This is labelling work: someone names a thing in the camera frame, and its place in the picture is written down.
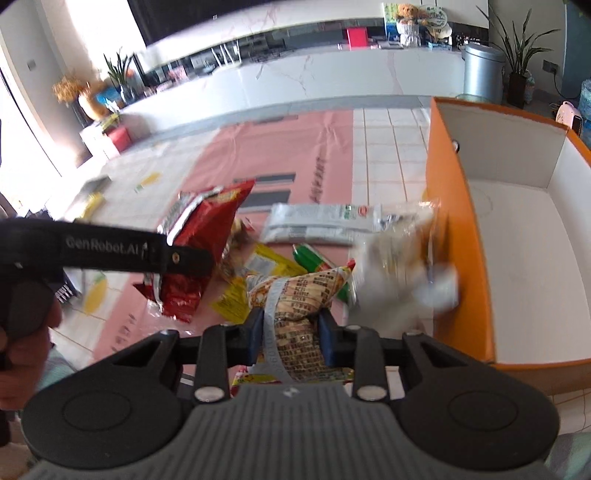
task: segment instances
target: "wall outlet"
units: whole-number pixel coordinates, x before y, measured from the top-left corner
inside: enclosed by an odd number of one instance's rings
[[[554,73],[556,75],[558,73],[558,65],[552,63],[551,61],[544,60],[542,70],[544,70],[545,72]]]

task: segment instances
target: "green packaging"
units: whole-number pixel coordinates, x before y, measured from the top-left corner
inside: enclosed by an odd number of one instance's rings
[[[336,268],[335,265],[328,258],[322,255],[318,250],[308,244],[298,244],[293,246],[294,260],[304,267],[309,273],[321,272],[323,270],[330,270]],[[343,288],[339,290],[336,297],[348,304],[349,303],[349,284],[345,284]]]

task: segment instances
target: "red chip bag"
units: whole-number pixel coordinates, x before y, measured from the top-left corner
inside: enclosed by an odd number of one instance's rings
[[[167,235],[169,244],[208,250],[218,264],[236,211],[254,184],[254,180],[247,180],[197,193],[181,192],[158,232]],[[188,323],[210,280],[211,275],[196,278],[150,273],[144,275],[143,283],[134,286],[144,297],[158,303],[164,315]]]

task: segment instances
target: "metal screw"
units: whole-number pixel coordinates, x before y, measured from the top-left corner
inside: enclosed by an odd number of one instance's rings
[[[214,403],[221,400],[224,392],[219,387],[201,387],[195,391],[195,398],[204,403]]]
[[[364,385],[357,390],[357,396],[365,401],[378,401],[383,399],[388,394],[388,391],[377,385]]]

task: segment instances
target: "teddy bear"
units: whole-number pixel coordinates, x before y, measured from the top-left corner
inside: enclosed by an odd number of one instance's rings
[[[418,22],[419,10],[416,5],[400,4],[398,6],[398,22],[396,28],[400,34],[400,44],[403,47],[420,47]]]

